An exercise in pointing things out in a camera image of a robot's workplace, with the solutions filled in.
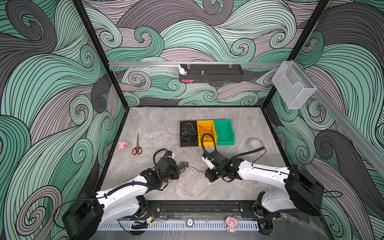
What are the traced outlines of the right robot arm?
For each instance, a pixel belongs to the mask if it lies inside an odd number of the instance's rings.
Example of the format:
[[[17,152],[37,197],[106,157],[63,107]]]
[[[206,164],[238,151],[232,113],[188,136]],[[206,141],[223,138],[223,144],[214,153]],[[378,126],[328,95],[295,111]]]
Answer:
[[[305,168],[299,165],[285,168],[257,165],[243,160],[244,153],[227,158],[217,150],[203,152],[202,160],[208,165],[205,176],[211,183],[218,179],[227,183],[250,180],[279,188],[278,192],[271,194],[259,193],[253,204],[258,216],[270,220],[285,210],[320,216],[324,186]]]

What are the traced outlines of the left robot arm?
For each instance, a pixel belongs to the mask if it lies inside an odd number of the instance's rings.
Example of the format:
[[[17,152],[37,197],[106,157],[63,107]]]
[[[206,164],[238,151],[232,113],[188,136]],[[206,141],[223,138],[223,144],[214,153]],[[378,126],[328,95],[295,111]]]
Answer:
[[[170,180],[180,177],[175,154],[167,149],[156,153],[164,155],[154,161],[154,167],[142,171],[131,181],[106,191],[84,191],[76,200],[64,203],[67,211],[62,216],[64,229],[70,240],[88,240],[101,227],[123,217],[141,217],[146,214],[145,194],[162,191]]]

